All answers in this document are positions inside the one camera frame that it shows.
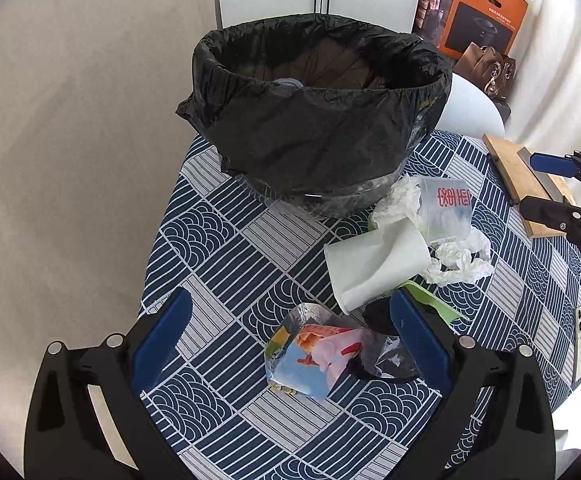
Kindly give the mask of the clear cup with tissue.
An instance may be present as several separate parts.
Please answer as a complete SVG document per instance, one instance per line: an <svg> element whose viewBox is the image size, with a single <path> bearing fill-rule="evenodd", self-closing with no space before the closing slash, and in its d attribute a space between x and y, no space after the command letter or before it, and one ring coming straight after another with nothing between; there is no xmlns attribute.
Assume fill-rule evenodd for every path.
<svg viewBox="0 0 581 480"><path fill-rule="evenodd" d="M376 204L372 229L409 219L429 245L471 232L472 194L461 179L403 176Z"/></svg>

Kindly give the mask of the steel cleaver knife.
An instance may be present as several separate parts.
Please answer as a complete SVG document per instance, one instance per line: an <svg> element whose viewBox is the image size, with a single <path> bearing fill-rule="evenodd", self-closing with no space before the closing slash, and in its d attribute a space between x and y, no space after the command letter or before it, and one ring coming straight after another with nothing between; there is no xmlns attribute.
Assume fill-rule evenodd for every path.
<svg viewBox="0 0 581 480"><path fill-rule="evenodd" d="M526 167L530 170L530 172L536 177L537 181L540 183L542 188L548 194L548 196L553 200L553 202L563 203L565 200L565 195L560 191L557 185L553 182L552 178L546 174L545 172L533 169L531 166L530 159L531 153L530 151L523 146L517 154L519 158L522 159Z"/></svg>

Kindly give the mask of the white tissue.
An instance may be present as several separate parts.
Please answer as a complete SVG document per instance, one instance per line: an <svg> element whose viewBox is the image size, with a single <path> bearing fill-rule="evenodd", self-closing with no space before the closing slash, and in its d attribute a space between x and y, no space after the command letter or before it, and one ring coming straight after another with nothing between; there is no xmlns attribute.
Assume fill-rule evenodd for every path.
<svg viewBox="0 0 581 480"><path fill-rule="evenodd" d="M454 284L475 285L495 272L491 261L491 241L471 227L464 240L446 240L438 244L429 266L420 273L428 284L445 287Z"/></svg>

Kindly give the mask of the green plastic tray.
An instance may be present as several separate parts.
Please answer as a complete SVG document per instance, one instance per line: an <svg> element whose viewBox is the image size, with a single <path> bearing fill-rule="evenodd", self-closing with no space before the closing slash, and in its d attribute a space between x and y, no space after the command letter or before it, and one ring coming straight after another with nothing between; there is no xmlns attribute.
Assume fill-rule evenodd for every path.
<svg viewBox="0 0 581 480"><path fill-rule="evenodd" d="M414 281L406 281L401 285L401 287L409 292L420 304L425 304L425 306L434 308L440 315L440 318L442 318L448 325L460 318L464 318L463 314L450 307L449 304L446 304L443 300L439 299L429 290Z"/></svg>

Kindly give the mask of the black window snack bag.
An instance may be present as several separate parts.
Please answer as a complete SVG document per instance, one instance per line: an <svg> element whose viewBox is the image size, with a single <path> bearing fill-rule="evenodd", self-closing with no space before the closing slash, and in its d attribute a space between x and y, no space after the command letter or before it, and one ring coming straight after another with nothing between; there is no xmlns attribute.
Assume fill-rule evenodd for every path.
<svg viewBox="0 0 581 480"><path fill-rule="evenodd" d="M362 309L364 327L362 350L348 365L353 376L364 382L383 380L404 384L420 376L391 319L389 298L379 298Z"/></svg>

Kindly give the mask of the brown leather handbag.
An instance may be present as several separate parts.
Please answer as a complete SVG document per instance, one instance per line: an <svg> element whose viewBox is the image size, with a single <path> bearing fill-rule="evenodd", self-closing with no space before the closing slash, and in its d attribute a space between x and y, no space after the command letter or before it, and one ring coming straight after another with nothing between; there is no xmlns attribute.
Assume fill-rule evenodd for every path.
<svg viewBox="0 0 581 480"><path fill-rule="evenodd" d="M453 71L481 89L489 99L505 100L516 73L516 61L494 47L479 47L471 42Z"/></svg>

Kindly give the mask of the blue pink snack wrapper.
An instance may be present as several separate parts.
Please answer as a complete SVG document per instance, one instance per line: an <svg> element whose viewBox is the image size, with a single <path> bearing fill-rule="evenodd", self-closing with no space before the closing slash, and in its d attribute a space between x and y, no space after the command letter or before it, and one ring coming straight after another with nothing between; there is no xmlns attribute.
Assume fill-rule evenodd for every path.
<svg viewBox="0 0 581 480"><path fill-rule="evenodd" d="M369 337L366 328L319 304L298 304L264 349L266 379L286 393L324 399Z"/></svg>

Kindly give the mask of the black bag lined trash bin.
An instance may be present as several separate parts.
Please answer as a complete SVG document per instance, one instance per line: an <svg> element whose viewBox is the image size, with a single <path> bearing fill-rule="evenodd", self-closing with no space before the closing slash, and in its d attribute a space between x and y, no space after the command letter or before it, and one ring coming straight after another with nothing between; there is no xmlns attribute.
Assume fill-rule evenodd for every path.
<svg viewBox="0 0 581 480"><path fill-rule="evenodd" d="M321 217L377 203L443 114L448 59L406 32L331 14L208 32L178 114L255 193Z"/></svg>

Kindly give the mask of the white paper cup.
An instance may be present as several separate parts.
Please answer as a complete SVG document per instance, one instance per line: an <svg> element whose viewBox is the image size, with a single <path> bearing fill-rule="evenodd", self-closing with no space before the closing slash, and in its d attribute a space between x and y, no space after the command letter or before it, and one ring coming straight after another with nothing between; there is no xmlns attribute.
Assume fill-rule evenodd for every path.
<svg viewBox="0 0 581 480"><path fill-rule="evenodd" d="M431 256L408 218L324 247L333 294L345 314L425 270Z"/></svg>

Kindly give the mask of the orange appliance box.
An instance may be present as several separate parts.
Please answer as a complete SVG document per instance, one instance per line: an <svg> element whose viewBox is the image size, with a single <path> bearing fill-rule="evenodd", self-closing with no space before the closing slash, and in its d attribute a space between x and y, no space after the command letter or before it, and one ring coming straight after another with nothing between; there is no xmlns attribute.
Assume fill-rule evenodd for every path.
<svg viewBox="0 0 581 480"><path fill-rule="evenodd" d="M507 54L527 8L526 0L419 0L412 32L452 60L472 44Z"/></svg>

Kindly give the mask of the white round chair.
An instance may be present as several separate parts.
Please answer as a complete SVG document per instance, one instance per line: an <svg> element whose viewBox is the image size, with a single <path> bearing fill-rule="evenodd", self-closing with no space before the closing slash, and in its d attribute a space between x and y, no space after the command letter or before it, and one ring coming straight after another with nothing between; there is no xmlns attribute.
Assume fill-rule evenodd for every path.
<svg viewBox="0 0 581 480"><path fill-rule="evenodd" d="M474 139L485 134L505 138L504 122L495 103L458 74L452 74L450 96L436 129Z"/></svg>

